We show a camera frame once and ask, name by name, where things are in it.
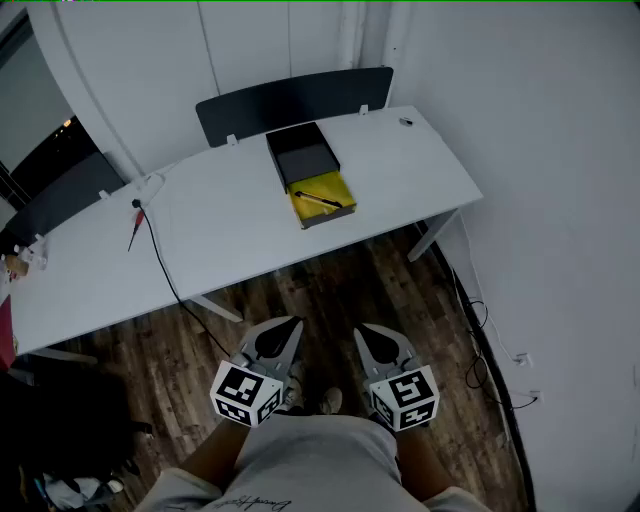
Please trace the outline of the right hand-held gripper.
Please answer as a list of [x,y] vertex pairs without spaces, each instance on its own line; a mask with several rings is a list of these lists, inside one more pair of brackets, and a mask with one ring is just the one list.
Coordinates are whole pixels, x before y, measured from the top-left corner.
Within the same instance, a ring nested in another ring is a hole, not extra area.
[[366,373],[367,416],[393,432],[424,426],[440,402],[432,368],[401,333],[378,324],[354,328]]

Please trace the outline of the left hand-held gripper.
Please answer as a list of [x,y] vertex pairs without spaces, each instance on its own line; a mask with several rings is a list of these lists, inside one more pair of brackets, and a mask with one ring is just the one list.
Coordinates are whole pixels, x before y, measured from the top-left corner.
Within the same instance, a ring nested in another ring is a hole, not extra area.
[[252,327],[231,361],[219,365],[210,390],[215,411],[251,428],[273,414],[291,382],[303,327],[298,316],[276,317]]

